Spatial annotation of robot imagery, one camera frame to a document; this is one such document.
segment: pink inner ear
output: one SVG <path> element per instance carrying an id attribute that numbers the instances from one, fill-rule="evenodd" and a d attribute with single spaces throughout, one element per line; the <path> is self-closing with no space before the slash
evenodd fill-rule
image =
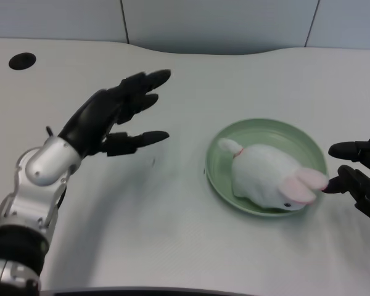
<path id="1" fill-rule="evenodd" d="M 312 204 L 316 199 L 314 192 L 310 191 L 296 177 L 288 177 L 278 186 L 278 190 L 288 199 L 298 204 Z"/>
<path id="2" fill-rule="evenodd" d="M 299 168 L 296 177 L 311 189 L 325 189 L 329 182 L 324 174 L 312 168 Z"/>

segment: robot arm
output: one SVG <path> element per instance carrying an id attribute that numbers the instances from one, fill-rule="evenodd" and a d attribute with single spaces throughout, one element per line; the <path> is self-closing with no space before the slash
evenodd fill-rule
<path id="1" fill-rule="evenodd" d="M 169 137 L 151 131 L 130 137 L 112 133 L 152 105 L 157 94 L 147 94 L 164 84 L 169 70 L 139 73 L 112 89 L 95 93 L 42 147 L 26 151 L 15 167 L 15 189 L 0 205 L 0 295 L 38 295 L 39 275 L 49 250 L 58 209 L 68 180 L 82 159 L 98 152 L 108 156 L 133 154 Z"/>
<path id="2" fill-rule="evenodd" d="M 360 162 L 370 169 L 370 140 L 334 144 L 329 154 L 335 158 Z M 338 173 L 323 192 L 335 194 L 348 191 L 355 199 L 355 207 L 370 218 L 370 178 L 347 165 L 340 166 Z"/>

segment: black hole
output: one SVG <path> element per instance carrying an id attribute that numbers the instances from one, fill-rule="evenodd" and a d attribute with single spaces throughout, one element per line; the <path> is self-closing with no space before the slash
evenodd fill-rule
<path id="1" fill-rule="evenodd" d="M 23 52 L 13 56 L 8 66 L 14 70 L 24 70 L 33 66 L 36 62 L 36 56 L 30 52 Z"/>

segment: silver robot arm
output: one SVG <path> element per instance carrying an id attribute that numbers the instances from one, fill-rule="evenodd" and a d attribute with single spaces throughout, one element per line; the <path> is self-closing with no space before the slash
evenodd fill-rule
<path id="1" fill-rule="evenodd" d="M 112 133 L 114 124 L 154 105 L 147 94 L 166 82 L 169 70 L 139 73 L 119 86 L 93 95 L 68 121 L 58 136 L 26 151 L 15 166 L 15 189 L 0 205 L 0 296 L 37 296 L 39 275 L 54 234 L 58 209 L 68 181 L 82 159 L 98 152 L 107 156 L 133 154 L 168 137 L 151 131 L 130 137 Z"/>

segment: white wall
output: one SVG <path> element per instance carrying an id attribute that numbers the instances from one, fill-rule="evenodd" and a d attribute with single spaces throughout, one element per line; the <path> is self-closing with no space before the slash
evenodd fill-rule
<path id="1" fill-rule="evenodd" d="M 370 49 L 370 0 L 321 0 L 307 46 Z"/>
<path id="2" fill-rule="evenodd" d="M 123 0 L 129 41 L 157 51 L 246 54 L 304 46 L 318 0 Z"/>
<path id="3" fill-rule="evenodd" d="M 0 37 L 126 42 L 119 0 L 0 0 Z"/>
<path id="4" fill-rule="evenodd" d="M 129 42 L 158 51 L 370 49 L 370 0 L 0 0 L 0 37 L 127 42 L 123 13 Z"/>

